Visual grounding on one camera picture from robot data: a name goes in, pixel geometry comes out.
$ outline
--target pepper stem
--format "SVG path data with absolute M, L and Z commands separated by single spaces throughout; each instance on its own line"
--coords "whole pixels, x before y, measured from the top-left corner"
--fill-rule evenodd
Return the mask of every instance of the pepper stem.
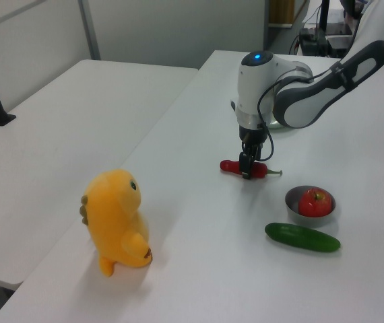
M 274 170 L 267 169 L 267 174 L 280 174 L 282 176 L 283 172 L 281 170 L 279 172 L 275 172 Z

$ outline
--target stuffed dinosaur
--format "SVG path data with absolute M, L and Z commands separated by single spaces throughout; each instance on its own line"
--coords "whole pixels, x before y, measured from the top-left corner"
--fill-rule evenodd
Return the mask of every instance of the stuffed dinosaur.
M 139 214 L 141 193 L 126 170 L 112 170 L 89 183 L 79 209 L 99 253 L 99 267 L 109 277 L 114 264 L 141 267 L 152 259 L 148 229 Z

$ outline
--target gray bowl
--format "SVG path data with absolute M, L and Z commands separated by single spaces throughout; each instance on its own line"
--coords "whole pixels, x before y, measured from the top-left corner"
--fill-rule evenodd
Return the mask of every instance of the gray bowl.
M 331 212 L 328 215 L 324 215 L 323 217 L 305 217 L 304 215 L 301 215 L 298 213 L 298 202 L 301 199 L 301 196 L 311 188 L 319 188 L 318 186 L 297 186 L 294 187 L 292 190 L 289 190 L 286 193 L 285 196 L 285 203 L 286 203 L 286 209 L 288 210 L 289 217 L 298 225 L 302 225 L 305 227 L 321 227 L 322 225 L 325 225 L 329 223 L 333 218 L 334 209 L 335 209 L 335 199 L 333 195 L 329 193 L 332 201 L 331 206 Z

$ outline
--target red chili pepper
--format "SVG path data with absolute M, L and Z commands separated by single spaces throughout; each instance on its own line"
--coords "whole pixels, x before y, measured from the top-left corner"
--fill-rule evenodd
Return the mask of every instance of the red chili pepper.
M 234 174 L 241 175 L 240 172 L 240 162 L 239 161 L 232 161 L 232 160 L 222 160 L 220 162 L 220 169 L 225 172 L 230 172 Z M 282 171 L 275 172 L 273 170 L 269 170 L 267 168 L 267 165 L 264 163 L 257 163 L 254 162 L 252 164 L 252 177 L 255 178 L 264 178 L 267 174 L 280 174 L 282 175 Z

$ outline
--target cucumber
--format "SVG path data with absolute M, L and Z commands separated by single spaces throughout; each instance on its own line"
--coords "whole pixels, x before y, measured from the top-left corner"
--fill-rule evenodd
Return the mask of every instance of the cucumber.
M 340 241 L 320 231 L 287 223 L 270 223 L 266 234 L 273 240 L 289 246 L 319 252 L 333 252 L 340 248 Z

